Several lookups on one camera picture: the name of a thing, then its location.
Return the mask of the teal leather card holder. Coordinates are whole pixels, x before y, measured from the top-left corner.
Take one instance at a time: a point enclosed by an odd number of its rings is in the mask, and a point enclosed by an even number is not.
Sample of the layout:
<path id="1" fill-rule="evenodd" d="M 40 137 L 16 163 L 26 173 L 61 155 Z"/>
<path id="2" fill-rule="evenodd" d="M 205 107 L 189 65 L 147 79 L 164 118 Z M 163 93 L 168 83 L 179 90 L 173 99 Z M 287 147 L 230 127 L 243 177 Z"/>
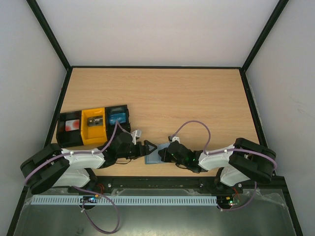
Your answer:
<path id="1" fill-rule="evenodd" d="M 145 156 L 145 164 L 162 164 L 164 163 L 158 154 L 158 151 L 167 148 L 170 145 L 170 143 L 164 143 L 157 145 L 157 149 L 153 151 L 151 154 Z"/>

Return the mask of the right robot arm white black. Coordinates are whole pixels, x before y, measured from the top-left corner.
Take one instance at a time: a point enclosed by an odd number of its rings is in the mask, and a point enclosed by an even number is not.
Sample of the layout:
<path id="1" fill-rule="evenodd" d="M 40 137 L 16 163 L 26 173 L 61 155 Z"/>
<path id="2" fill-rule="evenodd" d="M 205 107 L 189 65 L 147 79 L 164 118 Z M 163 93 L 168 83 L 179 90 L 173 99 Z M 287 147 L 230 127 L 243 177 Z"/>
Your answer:
<path id="1" fill-rule="evenodd" d="M 222 193 L 247 180 L 268 184 L 278 167 L 273 150 L 245 138 L 237 138 L 234 144 L 212 151 L 192 151 L 173 141 L 158 154 L 162 162 L 184 166 L 196 174 L 218 169 L 215 188 Z"/>

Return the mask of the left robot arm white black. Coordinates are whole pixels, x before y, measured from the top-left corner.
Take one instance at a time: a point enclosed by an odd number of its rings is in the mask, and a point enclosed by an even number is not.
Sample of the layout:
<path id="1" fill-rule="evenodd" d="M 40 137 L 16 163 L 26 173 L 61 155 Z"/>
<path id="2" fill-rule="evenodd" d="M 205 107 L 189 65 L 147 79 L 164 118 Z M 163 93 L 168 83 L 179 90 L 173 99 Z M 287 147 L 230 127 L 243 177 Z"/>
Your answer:
<path id="1" fill-rule="evenodd" d="M 151 142 L 137 139 L 137 131 L 122 132 L 90 150 L 69 150 L 58 144 L 49 144 L 21 164 L 25 186 L 33 195 L 53 187 L 84 187 L 94 181 L 94 169 L 110 167 L 119 158 L 137 159 L 157 149 Z"/>

